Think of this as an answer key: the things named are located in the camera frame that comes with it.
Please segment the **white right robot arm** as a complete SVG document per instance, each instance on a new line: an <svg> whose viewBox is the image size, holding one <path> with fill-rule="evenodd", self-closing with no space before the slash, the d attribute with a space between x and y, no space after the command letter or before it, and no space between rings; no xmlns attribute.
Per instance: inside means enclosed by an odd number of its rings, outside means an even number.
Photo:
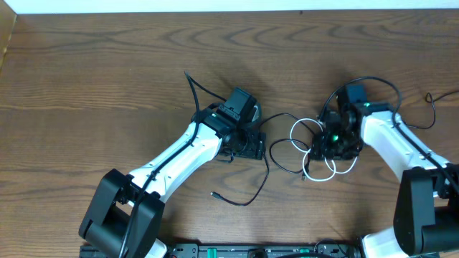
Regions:
<svg viewBox="0 0 459 258"><path fill-rule="evenodd" d="M458 249L458 165L430 150L387 102L363 85L337 90L337 110L321 117L310 158L347 161L372 147L399 180L393 225L361 239L365 257L418 257Z"/></svg>

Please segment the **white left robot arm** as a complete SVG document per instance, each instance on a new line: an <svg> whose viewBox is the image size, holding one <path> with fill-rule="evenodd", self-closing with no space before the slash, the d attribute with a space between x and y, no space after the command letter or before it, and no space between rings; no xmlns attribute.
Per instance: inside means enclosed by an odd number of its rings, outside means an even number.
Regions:
<svg viewBox="0 0 459 258"><path fill-rule="evenodd" d="M165 257L158 239L165 203L190 175L216 156L261 160L266 135L255 129L259 102L237 88L192 118L184 134L163 153L128 174L106 173L78 234L106 257Z"/></svg>

